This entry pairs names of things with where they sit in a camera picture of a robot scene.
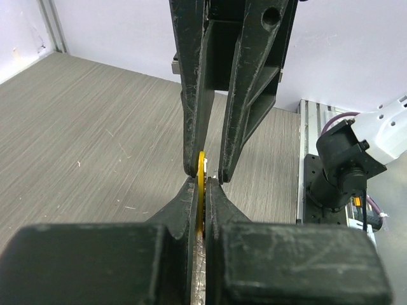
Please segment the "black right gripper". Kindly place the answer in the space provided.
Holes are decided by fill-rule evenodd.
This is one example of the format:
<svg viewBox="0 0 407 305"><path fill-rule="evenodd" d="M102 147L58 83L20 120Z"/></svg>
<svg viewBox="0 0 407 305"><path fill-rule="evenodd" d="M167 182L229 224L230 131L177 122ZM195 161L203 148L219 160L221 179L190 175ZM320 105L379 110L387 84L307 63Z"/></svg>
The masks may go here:
<svg viewBox="0 0 407 305"><path fill-rule="evenodd" d="M219 182L276 103L297 1L170 1L183 106L183 167L196 177L214 100L228 92Z"/></svg>

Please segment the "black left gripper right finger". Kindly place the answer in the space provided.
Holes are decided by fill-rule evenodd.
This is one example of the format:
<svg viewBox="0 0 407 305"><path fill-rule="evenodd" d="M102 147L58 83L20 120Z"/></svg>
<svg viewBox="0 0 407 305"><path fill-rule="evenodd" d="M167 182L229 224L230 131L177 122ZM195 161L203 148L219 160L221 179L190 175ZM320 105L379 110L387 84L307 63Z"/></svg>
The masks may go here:
<svg viewBox="0 0 407 305"><path fill-rule="evenodd" d="M364 231L253 222L210 178L205 194L207 304L390 304Z"/></svg>

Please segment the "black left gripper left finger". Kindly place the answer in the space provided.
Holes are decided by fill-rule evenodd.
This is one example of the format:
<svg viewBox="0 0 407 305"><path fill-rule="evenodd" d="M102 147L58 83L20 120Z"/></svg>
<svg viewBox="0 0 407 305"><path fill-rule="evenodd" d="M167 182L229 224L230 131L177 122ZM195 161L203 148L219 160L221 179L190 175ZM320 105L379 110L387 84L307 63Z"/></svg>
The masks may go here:
<svg viewBox="0 0 407 305"><path fill-rule="evenodd" d="M189 304L198 186L144 222L35 224L1 254L2 304Z"/></svg>

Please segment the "key with yellow tag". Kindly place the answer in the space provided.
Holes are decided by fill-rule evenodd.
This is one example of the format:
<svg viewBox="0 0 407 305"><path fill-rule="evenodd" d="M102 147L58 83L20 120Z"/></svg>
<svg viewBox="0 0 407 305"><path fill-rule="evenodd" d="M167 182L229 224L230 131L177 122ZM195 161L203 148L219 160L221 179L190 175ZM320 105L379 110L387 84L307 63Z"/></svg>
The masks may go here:
<svg viewBox="0 0 407 305"><path fill-rule="evenodd" d="M197 186L198 186L197 232L199 236L204 235L206 181L207 181L207 158L205 152L200 151L198 154L198 171L197 171Z"/></svg>

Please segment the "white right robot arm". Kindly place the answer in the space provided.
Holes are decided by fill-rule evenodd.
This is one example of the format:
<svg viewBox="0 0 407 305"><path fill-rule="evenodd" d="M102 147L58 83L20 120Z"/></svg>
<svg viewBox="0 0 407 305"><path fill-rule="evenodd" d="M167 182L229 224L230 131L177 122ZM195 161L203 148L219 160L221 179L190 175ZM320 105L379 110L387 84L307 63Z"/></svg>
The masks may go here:
<svg viewBox="0 0 407 305"><path fill-rule="evenodd" d="M219 181L231 181L245 143L274 106L298 3L171 1L181 77L183 167L198 173L214 93L228 94ZM367 180L406 150L406 99L324 129L316 148L322 168L309 193L324 208L363 194Z"/></svg>

